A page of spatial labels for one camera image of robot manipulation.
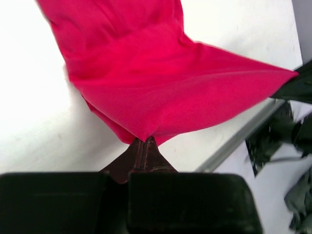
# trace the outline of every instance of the gray cloth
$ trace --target gray cloth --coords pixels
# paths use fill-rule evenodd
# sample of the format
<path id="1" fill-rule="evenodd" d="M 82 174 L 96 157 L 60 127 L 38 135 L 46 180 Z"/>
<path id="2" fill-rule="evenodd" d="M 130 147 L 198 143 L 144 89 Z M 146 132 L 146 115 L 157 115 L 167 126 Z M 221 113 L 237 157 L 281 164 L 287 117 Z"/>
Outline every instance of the gray cloth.
<path id="1" fill-rule="evenodd" d="M 293 212 L 290 229 L 300 234 L 312 234 L 312 167 L 285 196 L 288 209 Z"/>

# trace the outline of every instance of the white table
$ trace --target white table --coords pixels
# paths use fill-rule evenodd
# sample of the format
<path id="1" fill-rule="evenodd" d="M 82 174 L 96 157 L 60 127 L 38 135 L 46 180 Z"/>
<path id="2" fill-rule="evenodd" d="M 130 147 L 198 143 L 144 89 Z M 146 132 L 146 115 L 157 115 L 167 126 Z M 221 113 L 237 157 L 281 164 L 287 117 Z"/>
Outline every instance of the white table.
<path id="1" fill-rule="evenodd" d="M 301 55 L 291 0 L 183 0 L 194 40 L 293 69 Z M 121 143 L 67 81 L 48 23 L 34 1 L 0 2 L 0 174 L 98 171 Z M 181 134 L 160 146 L 178 171 L 201 167 L 272 105 L 267 100 L 218 126 Z"/>

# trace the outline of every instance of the red cloth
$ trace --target red cloth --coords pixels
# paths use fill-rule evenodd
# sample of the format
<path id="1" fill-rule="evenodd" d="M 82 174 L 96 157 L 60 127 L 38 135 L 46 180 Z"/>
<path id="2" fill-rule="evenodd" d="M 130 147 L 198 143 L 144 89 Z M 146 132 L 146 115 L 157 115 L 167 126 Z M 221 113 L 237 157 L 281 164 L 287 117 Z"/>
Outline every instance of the red cloth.
<path id="1" fill-rule="evenodd" d="M 38 2 L 70 81 L 126 143 L 220 124 L 297 75 L 191 41 L 180 0 Z"/>

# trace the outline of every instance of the gray wall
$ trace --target gray wall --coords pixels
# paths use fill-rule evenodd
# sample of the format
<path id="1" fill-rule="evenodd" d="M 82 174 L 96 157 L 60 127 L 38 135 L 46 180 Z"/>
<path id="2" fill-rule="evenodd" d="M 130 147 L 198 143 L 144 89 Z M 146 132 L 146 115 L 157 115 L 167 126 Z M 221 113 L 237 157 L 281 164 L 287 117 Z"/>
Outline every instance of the gray wall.
<path id="1" fill-rule="evenodd" d="M 312 0 L 292 0 L 303 63 L 312 59 Z"/>

